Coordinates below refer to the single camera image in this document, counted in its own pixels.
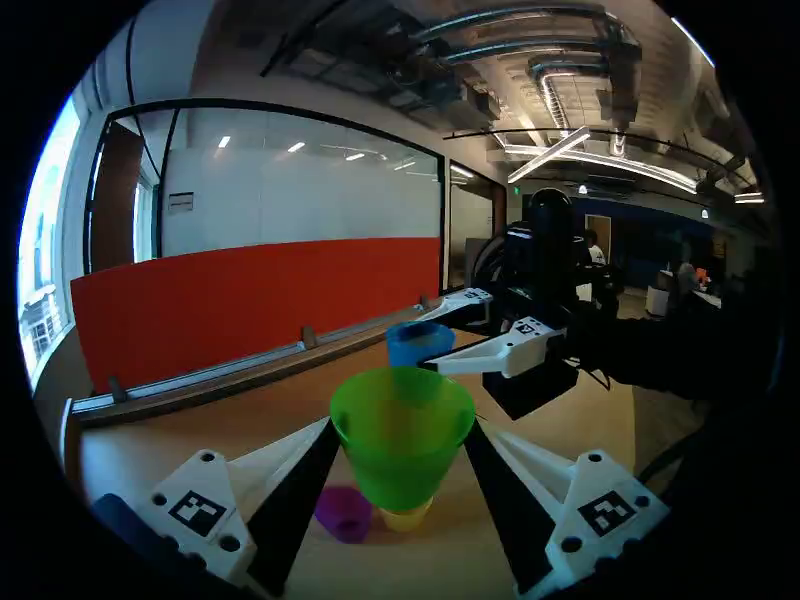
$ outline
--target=red partition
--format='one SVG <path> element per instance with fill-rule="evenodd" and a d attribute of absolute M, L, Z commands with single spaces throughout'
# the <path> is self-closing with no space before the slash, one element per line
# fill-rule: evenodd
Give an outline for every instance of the red partition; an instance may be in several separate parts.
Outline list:
<path fill-rule="evenodd" d="M 295 242 L 214 250 L 72 282 L 95 390 L 169 379 L 433 298 L 438 238 Z"/>

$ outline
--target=yellow plastic cup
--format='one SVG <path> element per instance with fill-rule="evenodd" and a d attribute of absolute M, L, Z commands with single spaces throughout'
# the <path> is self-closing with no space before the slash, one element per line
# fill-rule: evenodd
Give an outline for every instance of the yellow plastic cup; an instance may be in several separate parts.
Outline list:
<path fill-rule="evenodd" d="M 433 504 L 433 498 L 422 506 L 418 506 L 412 510 L 400 512 L 391 512 L 382 508 L 378 510 L 381 513 L 381 517 L 383 517 L 383 522 L 386 523 L 386 527 L 398 533 L 407 533 L 416 529 L 417 526 L 422 523 L 425 515 L 428 514 L 428 509 L 431 507 L 431 504 Z"/>

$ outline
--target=fluorescent light fixture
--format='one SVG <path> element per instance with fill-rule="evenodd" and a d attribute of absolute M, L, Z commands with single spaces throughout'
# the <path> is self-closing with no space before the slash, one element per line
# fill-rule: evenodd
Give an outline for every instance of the fluorescent light fixture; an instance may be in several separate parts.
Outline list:
<path fill-rule="evenodd" d="M 549 148 L 545 149 L 545 151 L 542 154 L 540 154 L 533 160 L 529 160 L 519 169 L 511 173 L 511 175 L 508 176 L 508 183 L 514 183 L 515 181 L 522 179 L 534 169 L 541 167 L 544 163 L 553 160 L 554 158 L 560 156 L 573 146 L 580 144 L 590 135 L 592 134 L 589 131 L 589 128 L 586 126 L 573 131 L 567 137 L 560 140 L 557 144 L 554 144 L 553 146 L 550 146 Z"/>
<path fill-rule="evenodd" d="M 518 144 L 509 144 L 505 148 L 506 154 L 524 154 L 527 156 L 540 156 L 547 151 L 546 148 L 541 146 L 525 146 Z M 654 167 L 644 163 L 630 160 L 628 158 L 621 158 L 616 156 L 604 156 L 602 154 L 593 154 L 591 152 L 581 152 L 579 150 L 567 150 L 561 154 L 561 158 L 568 160 L 576 160 L 579 162 L 594 163 L 606 167 L 613 167 L 630 173 L 636 173 L 656 179 L 663 183 L 675 186 L 689 194 L 696 194 L 696 183 L 693 179 L 682 175 L 677 171 L 670 171 L 661 167 Z"/>
<path fill-rule="evenodd" d="M 459 175 L 463 175 L 467 179 L 472 179 L 473 177 L 475 177 L 475 175 L 473 173 L 470 173 L 466 169 L 462 169 L 461 167 L 457 167 L 455 165 L 450 165 L 450 170 L 451 171 L 455 171 Z"/>
<path fill-rule="evenodd" d="M 714 61 L 711 60 L 711 58 L 708 56 L 706 51 L 703 50 L 703 47 L 700 44 L 697 43 L 697 40 L 692 37 L 692 34 L 689 33 L 686 30 L 686 27 L 681 25 L 681 22 L 678 21 L 678 19 L 676 19 L 675 17 L 672 17 L 672 22 L 675 23 L 675 26 L 678 29 L 680 29 L 686 37 L 689 38 L 689 41 L 692 42 L 694 44 L 694 47 L 697 48 L 700 51 L 700 54 L 702 54 L 705 57 L 705 59 L 708 61 L 708 64 L 710 64 L 712 67 L 714 67 L 716 69 L 716 66 L 714 65 Z"/>
<path fill-rule="evenodd" d="M 764 204 L 764 196 L 761 195 L 761 192 L 736 194 L 733 201 L 736 204 Z"/>

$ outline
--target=green plastic cup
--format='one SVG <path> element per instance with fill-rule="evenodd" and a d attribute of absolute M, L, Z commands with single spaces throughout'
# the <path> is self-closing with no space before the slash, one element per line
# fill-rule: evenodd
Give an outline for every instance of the green plastic cup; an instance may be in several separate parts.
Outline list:
<path fill-rule="evenodd" d="M 406 511 L 436 493 L 475 421 L 467 390 L 416 367 L 367 371 L 331 400 L 333 421 L 361 488 L 375 506 Z"/>

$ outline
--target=table surface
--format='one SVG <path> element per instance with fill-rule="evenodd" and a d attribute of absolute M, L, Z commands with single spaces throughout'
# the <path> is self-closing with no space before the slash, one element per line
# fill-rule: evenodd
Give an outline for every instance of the table surface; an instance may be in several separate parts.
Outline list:
<path fill-rule="evenodd" d="M 711 294 L 706 294 L 705 292 L 701 292 L 700 290 L 692 290 L 695 295 L 699 296 L 712 306 L 716 306 L 717 308 L 722 308 L 722 298 L 717 296 L 712 296 Z"/>
<path fill-rule="evenodd" d="M 477 339 L 459 332 L 457 345 Z M 380 343 L 210 404 L 87 430 L 81 449 L 87 496 L 94 500 L 113 492 L 134 504 L 199 449 L 214 449 L 228 459 L 256 450 L 327 415 L 340 383 L 387 362 L 386 346 Z M 633 470 L 630 386 L 615 383 L 606 392 L 582 372 L 572 390 L 511 421 L 482 388 L 479 375 L 455 379 L 473 395 L 477 413 L 494 424 L 568 458 L 602 448 Z M 341 450 L 328 481 L 354 483 Z M 463 449 L 417 530 L 390 532 L 377 515 L 373 525 L 364 544 L 344 545 L 312 518 L 286 597 L 514 598 L 508 563 Z"/>

